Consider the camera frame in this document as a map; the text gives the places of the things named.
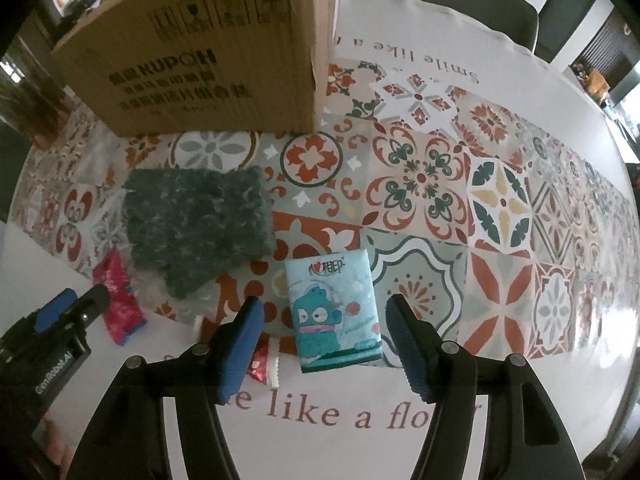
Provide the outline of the red pink snack packet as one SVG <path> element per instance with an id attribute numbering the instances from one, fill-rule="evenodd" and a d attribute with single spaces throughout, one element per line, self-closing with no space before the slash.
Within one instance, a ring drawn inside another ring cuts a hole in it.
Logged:
<path id="1" fill-rule="evenodd" d="M 146 319 L 132 293 L 129 275 L 122 266 L 117 248 L 111 249 L 92 271 L 93 284 L 104 285 L 108 306 L 102 316 L 115 344 L 124 346 L 128 339 L 145 326 Z"/>

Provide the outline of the teal cartoon tissue pack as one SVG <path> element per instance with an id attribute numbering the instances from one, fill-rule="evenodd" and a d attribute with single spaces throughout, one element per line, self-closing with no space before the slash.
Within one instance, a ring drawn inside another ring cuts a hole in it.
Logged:
<path id="1" fill-rule="evenodd" d="M 381 323 L 365 250 L 290 259 L 285 277 L 304 374 L 382 358 Z"/>

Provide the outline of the dark green fluffy cloth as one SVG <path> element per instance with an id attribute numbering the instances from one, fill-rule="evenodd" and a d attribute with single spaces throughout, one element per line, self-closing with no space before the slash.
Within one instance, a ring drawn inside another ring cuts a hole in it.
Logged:
<path id="1" fill-rule="evenodd" d="M 272 200 L 258 167 L 136 169 L 124 189 L 134 267 L 160 275 L 178 300 L 276 246 Z"/>

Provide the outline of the red white patterned packet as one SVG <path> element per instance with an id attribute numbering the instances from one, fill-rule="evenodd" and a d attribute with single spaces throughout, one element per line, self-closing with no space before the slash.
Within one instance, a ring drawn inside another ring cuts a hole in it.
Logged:
<path id="1" fill-rule="evenodd" d="M 247 375 L 270 388 L 278 388 L 280 372 L 280 339 L 260 337 L 247 369 Z"/>

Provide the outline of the clear plastic bag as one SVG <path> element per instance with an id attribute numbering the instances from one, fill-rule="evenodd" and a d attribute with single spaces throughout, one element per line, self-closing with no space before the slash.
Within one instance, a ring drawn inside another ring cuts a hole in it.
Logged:
<path id="1" fill-rule="evenodd" d="M 171 304 L 165 281 L 160 274 L 134 269 L 130 275 L 130 285 L 143 310 L 155 311 L 163 304 Z"/>

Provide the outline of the patterned tile table runner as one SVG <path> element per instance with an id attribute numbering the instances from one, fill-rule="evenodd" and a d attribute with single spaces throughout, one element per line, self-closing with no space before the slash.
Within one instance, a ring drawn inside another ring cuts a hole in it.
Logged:
<path id="1" fill-rule="evenodd" d="M 294 351 L 285 263 L 364 249 L 378 300 L 483 356 L 542 358 L 620 339 L 639 319 L 634 202 L 561 141 L 456 86 L 370 63 L 331 65 L 329 105 L 303 136 L 191 131 L 121 139 L 84 104 L 28 155 L 9 219 L 90 276 L 117 248 L 136 169 L 260 168 L 276 246 L 154 312 L 222 322 L 262 298 L 266 331 Z"/>

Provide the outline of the glass vase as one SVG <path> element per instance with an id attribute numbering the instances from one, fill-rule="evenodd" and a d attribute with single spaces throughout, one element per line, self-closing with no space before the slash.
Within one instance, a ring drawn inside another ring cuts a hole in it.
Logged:
<path id="1" fill-rule="evenodd" d="M 1 72 L 1 121 L 40 151 L 52 148 L 74 108 L 58 87 L 40 92 L 26 78 Z"/>

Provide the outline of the brown cardboard box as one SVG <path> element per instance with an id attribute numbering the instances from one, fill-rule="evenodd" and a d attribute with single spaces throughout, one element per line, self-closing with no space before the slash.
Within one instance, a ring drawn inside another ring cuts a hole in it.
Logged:
<path id="1" fill-rule="evenodd" d="M 308 133 L 320 124 L 340 0 L 107 0 L 52 56 L 118 136 Z"/>

